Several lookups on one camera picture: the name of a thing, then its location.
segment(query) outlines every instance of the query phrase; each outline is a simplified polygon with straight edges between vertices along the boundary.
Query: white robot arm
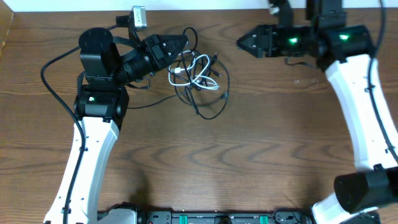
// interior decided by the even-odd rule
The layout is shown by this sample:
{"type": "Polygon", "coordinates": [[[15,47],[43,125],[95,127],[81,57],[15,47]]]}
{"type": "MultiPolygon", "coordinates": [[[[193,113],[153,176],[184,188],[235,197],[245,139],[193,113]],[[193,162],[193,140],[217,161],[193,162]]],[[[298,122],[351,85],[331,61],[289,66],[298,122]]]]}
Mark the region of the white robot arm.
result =
{"type": "MultiPolygon", "coordinates": [[[[358,172],[374,170],[374,166],[381,164],[388,169],[397,167],[386,141],[380,131],[373,106],[368,93],[369,55],[348,57],[346,63],[336,61],[326,70],[326,77],[333,86],[343,109],[354,147],[354,164],[358,172]]],[[[374,59],[372,68],[372,84],[374,97],[381,115],[382,123],[392,144],[398,145],[398,134],[387,107],[382,92],[377,60],[374,59]]],[[[368,208],[367,213],[377,207],[368,208]]],[[[334,224],[349,220],[358,215],[346,212],[340,205],[336,194],[333,193],[312,207],[312,213],[317,223],[334,224]]]]}
{"type": "MultiPolygon", "coordinates": [[[[76,176],[68,209],[69,223],[96,223],[98,198],[104,178],[109,153],[119,136],[114,121],[106,123],[102,118],[84,117],[80,124],[86,136],[86,148],[76,176]]],[[[60,189],[54,203],[44,218],[44,223],[62,223],[63,207],[80,153],[81,137],[77,126],[73,135],[72,150],[60,189]]]]}

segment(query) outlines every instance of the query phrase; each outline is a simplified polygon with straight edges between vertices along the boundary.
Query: wood grain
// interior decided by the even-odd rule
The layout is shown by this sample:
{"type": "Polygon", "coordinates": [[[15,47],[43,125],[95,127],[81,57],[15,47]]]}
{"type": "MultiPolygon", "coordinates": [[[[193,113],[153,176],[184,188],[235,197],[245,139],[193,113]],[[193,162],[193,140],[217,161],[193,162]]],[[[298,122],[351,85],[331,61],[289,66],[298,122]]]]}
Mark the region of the wood grain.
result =
{"type": "MultiPolygon", "coordinates": [[[[83,31],[111,26],[115,16],[124,14],[16,14],[0,58],[0,223],[40,223],[68,159],[72,121],[40,81],[42,65],[76,46],[83,31]]],[[[377,9],[351,9],[348,15],[349,24],[366,24],[376,38],[377,9]]],[[[258,24],[276,22],[266,10],[149,11],[147,16],[149,28],[142,37],[196,28],[198,49],[219,52],[228,67],[231,98],[213,121],[202,120],[177,99],[129,111],[109,158],[99,209],[123,201],[175,210],[302,208],[330,194],[335,176],[355,171],[344,117],[325,75],[237,49],[240,36],[258,24]]],[[[307,24],[303,10],[295,16],[297,24],[307,24]]],[[[398,10],[389,10],[379,56],[394,121],[397,21],[398,10]]],[[[113,32],[127,36],[125,29],[113,32]]],[[[82,69],[73,54],[47,70],[47,80],[69,105],[82,69]]],[[[129,90],[130,105],[172,93],[165,73],[159,73],[150,90],[129,90]]],[[[397,206],[381,209],[383,223],[398,223],[397,212],[397,206]]]]}

